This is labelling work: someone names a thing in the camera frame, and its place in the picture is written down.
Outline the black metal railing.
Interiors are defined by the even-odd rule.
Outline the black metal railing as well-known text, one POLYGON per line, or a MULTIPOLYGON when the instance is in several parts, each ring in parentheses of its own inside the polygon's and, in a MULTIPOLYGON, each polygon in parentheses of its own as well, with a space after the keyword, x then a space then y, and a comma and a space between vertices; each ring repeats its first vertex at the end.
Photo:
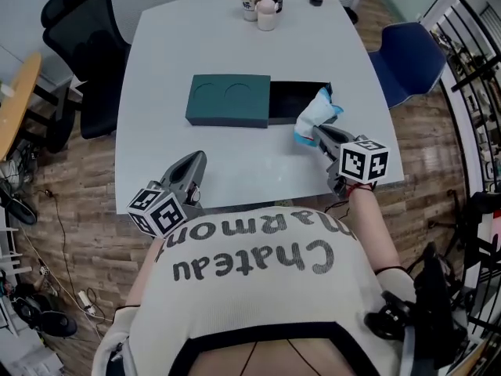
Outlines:
POLYGON ((445 53, 441 87, 455 123, 467 191, 501 192, 501 16, 456 0, 432 27, 445 53))

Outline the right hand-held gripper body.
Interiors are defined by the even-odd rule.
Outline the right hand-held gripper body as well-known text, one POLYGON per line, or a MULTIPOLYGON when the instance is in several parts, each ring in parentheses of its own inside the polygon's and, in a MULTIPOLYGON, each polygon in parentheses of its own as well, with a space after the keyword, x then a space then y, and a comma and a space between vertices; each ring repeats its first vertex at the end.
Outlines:
POLYGON ((347 182, 371 184, 387 175, 390 149, 374 139, 357 136, 351 143, 341 146, 338 161, 331 162, 326 170, 327 185, 338 199, 345 199, 347 182))

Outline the black hip-mounted device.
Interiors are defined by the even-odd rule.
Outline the black hip-mounted device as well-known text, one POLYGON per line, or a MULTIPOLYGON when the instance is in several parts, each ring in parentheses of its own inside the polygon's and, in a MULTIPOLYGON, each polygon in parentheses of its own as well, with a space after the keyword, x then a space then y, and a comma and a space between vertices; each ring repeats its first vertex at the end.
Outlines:
POLYGON ((413 325, 415 304, 390 291, 384 291, 381 296, 385 304, 378 312, 367 313, 364 324, 379 338, 403 342, 405 328, 413 325))

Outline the black office chair with headrest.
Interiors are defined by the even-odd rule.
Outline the black office chair with headrest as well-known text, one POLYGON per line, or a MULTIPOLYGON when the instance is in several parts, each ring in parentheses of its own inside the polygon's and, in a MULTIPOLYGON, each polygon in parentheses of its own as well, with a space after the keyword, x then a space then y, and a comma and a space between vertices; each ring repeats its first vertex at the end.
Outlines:
POLYGON ((491 232, 488 232, 488 237, 478 236, 483 215, 501 214, 501 193, 476 192, 462 208, 455 190, 449 190, 448 195, 454 198, 455 224, 445 256, 453 248, 464 250, 466 268, 480 262, 485 268, 501 273, 501 232, 496 237, 491 237, 491 232))

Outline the dark green sliding drawer box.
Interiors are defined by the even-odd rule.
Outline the dark green sliding drawer box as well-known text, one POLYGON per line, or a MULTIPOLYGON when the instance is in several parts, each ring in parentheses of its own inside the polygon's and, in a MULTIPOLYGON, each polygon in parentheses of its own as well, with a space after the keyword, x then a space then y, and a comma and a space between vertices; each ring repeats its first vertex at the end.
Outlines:
POLYGON ((332 85, 325 82, 273 81, 257 74, 198 74, 193 76, 185 118, 199 126, 292 125, 322 89, 331 99, 332 85))

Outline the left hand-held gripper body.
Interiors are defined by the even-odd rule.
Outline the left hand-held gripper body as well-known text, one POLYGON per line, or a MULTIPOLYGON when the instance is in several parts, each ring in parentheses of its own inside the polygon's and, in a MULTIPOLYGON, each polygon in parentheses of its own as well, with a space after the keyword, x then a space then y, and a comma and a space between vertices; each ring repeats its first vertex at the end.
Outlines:
POLYGON ((138 229, 151 237, 166 237, 186 221, 202 215, 200 189, 173 192, 150 181, 129 202, 126 211, 138 229))

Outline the round wooden side table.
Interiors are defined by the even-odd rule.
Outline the round wooden side table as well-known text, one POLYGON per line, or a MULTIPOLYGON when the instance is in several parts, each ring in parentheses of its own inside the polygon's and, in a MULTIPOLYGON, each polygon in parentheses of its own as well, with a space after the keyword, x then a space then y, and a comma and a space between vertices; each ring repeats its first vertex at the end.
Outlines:
POLYGON ((9 156, 17 139, 24 139, 55 154, 70 138, 79 104, 69 99, 68 88, 56 95, 37 85, 41 64, 41 54, 34 52, 23 62, 11 85, 0 82, 0 92, 8 92, 0 105, 0 161, 9 156), (44 117, 29 108, 33 95, 55 107, 51 117, 44 117), (46 127, 45 135, 27 131, 23 127, 25 119, 46 127))

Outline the black mesh office chair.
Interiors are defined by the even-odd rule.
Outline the black mesh office chair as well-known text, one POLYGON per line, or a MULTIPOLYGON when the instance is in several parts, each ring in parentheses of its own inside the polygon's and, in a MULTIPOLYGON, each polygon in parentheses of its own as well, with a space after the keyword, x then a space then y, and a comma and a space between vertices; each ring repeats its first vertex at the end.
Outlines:
POLYGON ((122 37, 111 0, 49 0, 41 11, 44 43, 83 83, 81 136, 117 129, 131 45, 122 37))

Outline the person's right forearm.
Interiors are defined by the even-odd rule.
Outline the person's right forearm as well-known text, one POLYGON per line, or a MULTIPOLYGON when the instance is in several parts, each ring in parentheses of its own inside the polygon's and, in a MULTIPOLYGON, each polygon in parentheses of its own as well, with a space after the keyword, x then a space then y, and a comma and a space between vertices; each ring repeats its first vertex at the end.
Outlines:
POLYGON ((349 208, 353 231, 359 239, 372 269, 399 267, 398 252, 388 232, 380 206, 369 185, 350 189, 349 208))

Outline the black shoe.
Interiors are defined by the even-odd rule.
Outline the black shoe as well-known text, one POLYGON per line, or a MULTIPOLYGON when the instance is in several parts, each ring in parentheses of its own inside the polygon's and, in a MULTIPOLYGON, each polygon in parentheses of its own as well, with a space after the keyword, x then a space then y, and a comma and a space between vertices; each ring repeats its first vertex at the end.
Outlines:
POLYGON ((32 226, 37 222, 35 211, 21 199, 4 194, 0 190, 0 206, 19 222, 32 226))

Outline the blue plastic chair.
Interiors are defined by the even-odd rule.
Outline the blue plastic chair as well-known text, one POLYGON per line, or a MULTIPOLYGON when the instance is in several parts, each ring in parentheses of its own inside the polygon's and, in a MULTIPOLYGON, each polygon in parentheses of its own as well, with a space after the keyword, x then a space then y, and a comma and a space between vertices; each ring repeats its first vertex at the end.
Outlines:
POLYGON ((380 48, 370 52, 369 58, 390 109, 429 93, 446 64, 437 42, 417 22, 386 26, 380 48))

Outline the black bag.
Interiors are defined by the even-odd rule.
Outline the black bag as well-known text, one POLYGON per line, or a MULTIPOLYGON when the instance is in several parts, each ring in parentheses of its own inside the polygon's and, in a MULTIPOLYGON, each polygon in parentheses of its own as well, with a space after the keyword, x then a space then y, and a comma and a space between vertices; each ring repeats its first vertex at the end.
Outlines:
POLYGON ((445 274, 434 243, 421 259, 424 267, 414 279, 416 291, 416 358, 435 371, 453 363, 467 337, 467 328, 453 316, 445 274))

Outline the white power strip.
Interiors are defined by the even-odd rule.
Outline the white power strip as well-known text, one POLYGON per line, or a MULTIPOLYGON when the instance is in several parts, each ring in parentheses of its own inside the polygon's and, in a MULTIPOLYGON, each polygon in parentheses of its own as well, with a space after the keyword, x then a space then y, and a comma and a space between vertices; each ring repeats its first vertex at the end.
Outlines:
POLYGON ((94 316, 96 314, 96 308, 94 304, 91 302, 91 300, 88 297, 88 294, 84 290, 80 290, 77 293, 77 296, 79 297, 83 310, 90 316, 94 316))

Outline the person's white printed top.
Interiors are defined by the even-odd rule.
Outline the person's white printed top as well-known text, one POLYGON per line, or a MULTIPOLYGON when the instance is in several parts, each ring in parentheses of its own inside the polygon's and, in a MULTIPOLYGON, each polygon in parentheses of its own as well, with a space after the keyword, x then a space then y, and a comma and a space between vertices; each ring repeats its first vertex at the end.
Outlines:
POLYGON ((116 311, 92 376, 188 376, 205 351, 303 338, 339 349, 359 376, 397 376, 400 346, 363 321, 384 291, 414 298, 402 269, 374 271, 357 236, 320 211, 206 215, 160 246, 141 302, 116 311))

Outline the white and blue pouch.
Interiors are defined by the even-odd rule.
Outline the white and blue pouch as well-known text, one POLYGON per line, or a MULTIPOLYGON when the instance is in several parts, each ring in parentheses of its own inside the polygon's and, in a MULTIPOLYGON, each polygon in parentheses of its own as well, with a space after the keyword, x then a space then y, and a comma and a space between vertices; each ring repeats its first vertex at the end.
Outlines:
POLYGON ((344 112, 342 107, 332 103, 332 94, 332 85, 325 84, 299 114, 294 126, 294 141, 296 143, 317 147, 319 138, 314 136, 314 127, 318 127, 344 112))

